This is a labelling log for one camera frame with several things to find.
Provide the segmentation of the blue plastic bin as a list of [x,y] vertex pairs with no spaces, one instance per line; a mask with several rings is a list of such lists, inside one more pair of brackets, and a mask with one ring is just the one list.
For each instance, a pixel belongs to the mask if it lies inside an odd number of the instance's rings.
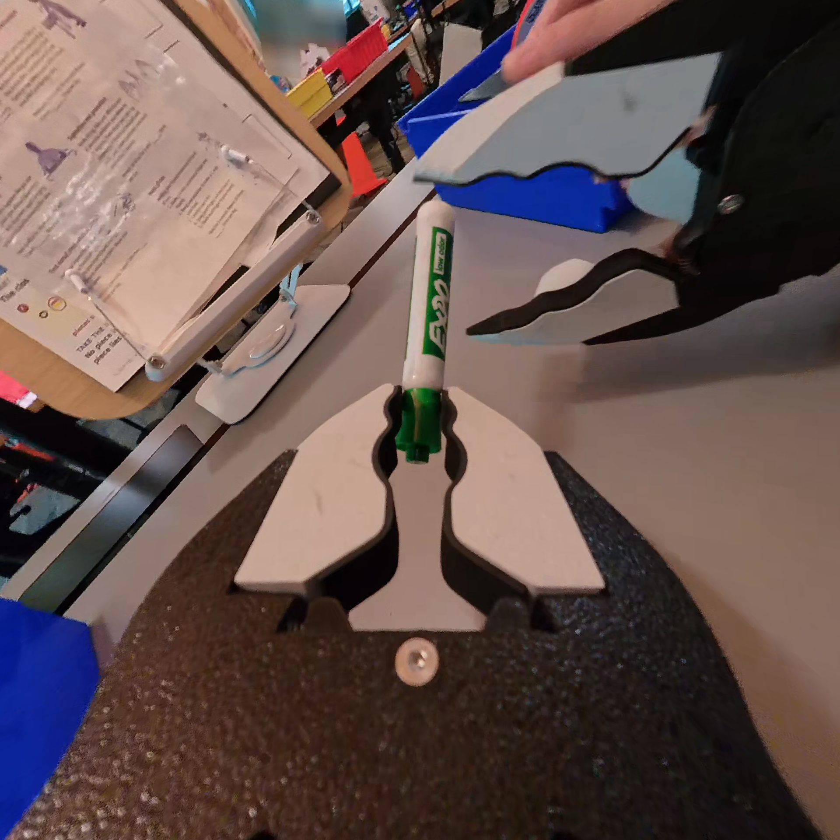
[[[514,29],[509,27],[478,57],[398,120],[397,126],[416,157],[422,156],[441,134],[475,108],[459,102],[459,98],[501,67],[502,58],[511,47]],[[546,171],[527,181],[496,175],[474,185],[438,185],[436,192],[454,207],[596,234],[610,230],[635,210],[620,184],[597,184],[589,173],[572,167]]]

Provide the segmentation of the white printed form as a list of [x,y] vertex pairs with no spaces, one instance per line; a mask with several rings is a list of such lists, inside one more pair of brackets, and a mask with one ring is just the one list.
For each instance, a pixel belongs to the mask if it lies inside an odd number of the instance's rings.
[[[249,268],[261,261],[272,247],[276,231],[293,211],[325,183],[329,171],[288,131],[273,123],[268,111],[245,92],[242,85],[228,75],[194,34],[182,25],[165,7],[153,9],[152,2],[101,2],[115,4],[125,19],[144,28],[144,36],[152,40],[166,55],[203,79],[234,115],[253,127],[278,151],[288,154],[297,171],[287,185],[288,200],[278,213],[267,219],[270,235],[255,242],[247,253],[248,262],[237,267]],[[2,263],[2,184],[1,184],[1,263]],[[38,289],[26,276],[16,276],[2,263],[2,325],[15,328],[42,347],[91,376],[111,392],[116,392],[140,369],[142,360],[159,350],[167,340],[195,316],[217,293],[220,284],[203,304],[162,342],[147,345],[130,336],[119,321],[102,309],[101,301],[75,275],[67,277],[70,287],[63,293]]]

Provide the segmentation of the wooden document stand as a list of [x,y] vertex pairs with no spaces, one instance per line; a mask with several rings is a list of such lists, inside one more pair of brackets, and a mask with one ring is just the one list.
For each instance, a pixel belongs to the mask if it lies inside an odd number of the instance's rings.
[[15,328],[2,325],[2,370],[26,385],[50,407],[84,418],[111,418],[146,407],[194,364],[208,368],[222,380],[256,372],[278,361],[281,352],[303,334],[303,300],[294,292],[280,295],[273,309],[222,362],[205,356],[282,278],[320,245],[341,220],[350,201],[350,179],[339,158],[269,78],[250,45],[227,26],[210,2],[152,2],[165,7],[192,32],[216,63],[268,111],[274,124],[288,131],[329,171],[301,207],[278,227],[272,247],[252,267],[242,267],[206,305],[167,340],[116,392],[79,371],[56,353]]

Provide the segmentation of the red storage bin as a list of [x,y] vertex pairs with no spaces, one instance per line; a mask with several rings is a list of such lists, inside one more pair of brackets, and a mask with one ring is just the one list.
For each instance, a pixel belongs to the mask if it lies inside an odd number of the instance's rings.
[[339,72],[351,84],[388,49],[387,38],[382,32],[382,18],[354,36],[345,46],[325,59],[319,68],[325,77]]

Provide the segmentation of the person's right hand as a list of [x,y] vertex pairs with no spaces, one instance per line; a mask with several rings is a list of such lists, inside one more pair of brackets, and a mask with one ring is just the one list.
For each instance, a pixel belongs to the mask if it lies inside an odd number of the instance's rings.
[[515,85],[545,67],[578,58],[668,5],[670,1],[549,1],[525,40],[503,60],[502,78]]

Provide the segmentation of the printed instruction sheet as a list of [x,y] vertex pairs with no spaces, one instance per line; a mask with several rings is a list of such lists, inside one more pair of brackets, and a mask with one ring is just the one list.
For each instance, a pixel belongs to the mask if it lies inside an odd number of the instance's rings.
[[2,2],[2,263],[78,276],[129,335],[179,327],[297,171],[113,3]]

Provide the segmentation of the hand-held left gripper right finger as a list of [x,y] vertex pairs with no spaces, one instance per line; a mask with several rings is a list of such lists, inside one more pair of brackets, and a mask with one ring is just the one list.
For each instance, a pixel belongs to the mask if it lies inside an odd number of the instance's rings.
[[459,596],[602,592],[605,581],[541,447],[451,387],[444,395],[441,569]]

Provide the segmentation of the blue container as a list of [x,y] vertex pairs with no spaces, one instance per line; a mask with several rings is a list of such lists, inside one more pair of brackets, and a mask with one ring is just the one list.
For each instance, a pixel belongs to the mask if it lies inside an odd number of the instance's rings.
[[1,838],[58,768],[98,682],[87,624],[1,600]]

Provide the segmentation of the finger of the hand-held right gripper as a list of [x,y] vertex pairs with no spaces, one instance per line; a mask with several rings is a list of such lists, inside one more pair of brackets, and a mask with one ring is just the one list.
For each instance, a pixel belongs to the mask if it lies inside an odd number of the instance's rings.
[[651,253],[567,259],[547,270],[530,299],[470,325],[478,341],[510,346],[582,344],[678,306],[676,268]]
[[485,101],[416,160],[414,180],[469,186],[564,166],[607,180],[652,170],[700,116],[721,54],[565,76],[560,65]]

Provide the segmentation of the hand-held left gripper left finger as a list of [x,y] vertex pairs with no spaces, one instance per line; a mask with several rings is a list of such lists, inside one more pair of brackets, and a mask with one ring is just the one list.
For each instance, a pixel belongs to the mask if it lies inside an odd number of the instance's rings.
[[316,594],[385,535],[393,504],[380,454],[401,399],[399,386],[380,385],[304,439],[235,573],[237,588]]

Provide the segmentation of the grey desk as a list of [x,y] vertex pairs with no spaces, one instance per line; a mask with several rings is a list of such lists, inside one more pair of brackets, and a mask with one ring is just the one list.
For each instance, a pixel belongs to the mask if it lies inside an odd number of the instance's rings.
[[[328,237],[301,283],[346,283],[348,301],[72,603],[101,661],[213,515],[331,415],[398,382],[423,188],[409,164]],[[552,266],[653,250],[673,225],[634,213],[592,234],[456,216],[447,383],[562,455],[664,557],[788,783],[838,838],[838,275],[661,339],[513,348],[465,330],[530,298]]]

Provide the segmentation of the yellow storage bin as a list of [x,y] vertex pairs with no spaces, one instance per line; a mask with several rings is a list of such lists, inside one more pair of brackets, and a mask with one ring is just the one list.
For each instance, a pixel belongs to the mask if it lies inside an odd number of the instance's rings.
[[326,107],[333,98],[329,77],[322,68],[316,67],[297,85],[286,92],[289,102],[300,110],[306,119],[311,119]]

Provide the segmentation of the green marker pen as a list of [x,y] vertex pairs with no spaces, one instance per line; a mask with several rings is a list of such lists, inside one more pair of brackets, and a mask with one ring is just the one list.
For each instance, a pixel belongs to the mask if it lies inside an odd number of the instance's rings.
[[442,446],[455,211],[436,197],[416,216],[411,301],[402,372],[402,423],[395,446],[426,464]]

